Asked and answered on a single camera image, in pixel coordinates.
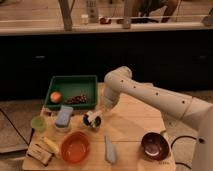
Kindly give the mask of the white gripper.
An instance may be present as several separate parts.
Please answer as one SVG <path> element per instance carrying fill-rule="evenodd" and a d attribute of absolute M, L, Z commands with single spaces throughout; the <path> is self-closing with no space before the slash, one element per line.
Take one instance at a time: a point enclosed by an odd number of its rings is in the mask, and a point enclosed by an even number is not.
<path fill-rule="evenodd" d="M 120 94 L 111 89 L 105 89 L 102 95 L 102 104 L 105 110 L 113 109 L 119 102 Z"/>

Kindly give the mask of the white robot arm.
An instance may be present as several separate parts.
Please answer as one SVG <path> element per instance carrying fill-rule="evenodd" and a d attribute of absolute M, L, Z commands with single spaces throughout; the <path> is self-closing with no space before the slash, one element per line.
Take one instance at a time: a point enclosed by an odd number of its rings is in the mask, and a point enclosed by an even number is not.
<path fill-rule="evenodd" d="M 197 130 L 192 171 L 213 171 L 213 103 L 134 81 L 126 66 L 108 72 L 104 83 L 102 99 L 106 108 L 114 108 L 124 93 Z"/>

